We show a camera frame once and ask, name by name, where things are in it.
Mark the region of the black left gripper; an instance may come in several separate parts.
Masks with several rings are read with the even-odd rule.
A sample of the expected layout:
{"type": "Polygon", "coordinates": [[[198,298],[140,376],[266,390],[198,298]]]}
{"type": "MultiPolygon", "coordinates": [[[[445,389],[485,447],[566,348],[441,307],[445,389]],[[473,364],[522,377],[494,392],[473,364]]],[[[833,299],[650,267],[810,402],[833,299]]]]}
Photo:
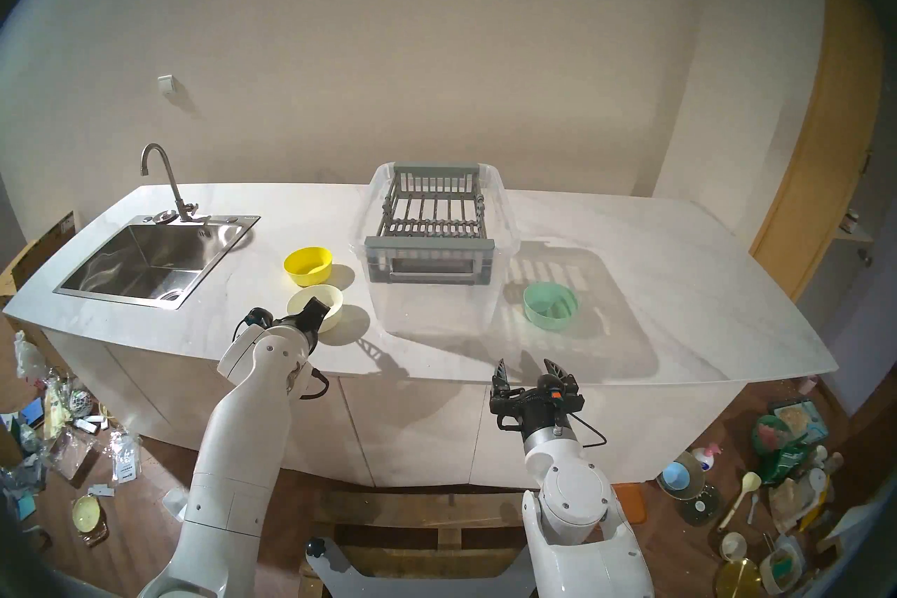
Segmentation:
{"type": "Polygon", "coordinates": [[[301,312],[280,319],[274,319],[264,308],[253,308],[242,319],[242,324],[247,327],[257,325],[263,329],[285,325],[301,332],[308,345],[316,345],[321,332],[335,327],[335,301],[330,296],[309,296],[301,312]]]}

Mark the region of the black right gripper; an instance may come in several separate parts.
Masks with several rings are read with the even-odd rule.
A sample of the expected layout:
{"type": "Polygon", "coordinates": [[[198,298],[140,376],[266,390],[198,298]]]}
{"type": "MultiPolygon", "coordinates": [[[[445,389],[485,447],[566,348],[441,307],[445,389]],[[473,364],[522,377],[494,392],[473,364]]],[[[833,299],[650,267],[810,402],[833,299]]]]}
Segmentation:
{"type": "Polygon", "coordinates": [[[549,358],[543,360],[547,373],[536,386],[511,388],[503,358],[492,375],[489,409],[499,430],[535,433],[539,430],[570,428],[569,416],[581,412],[585,399],[572,374],[549,358]]]}

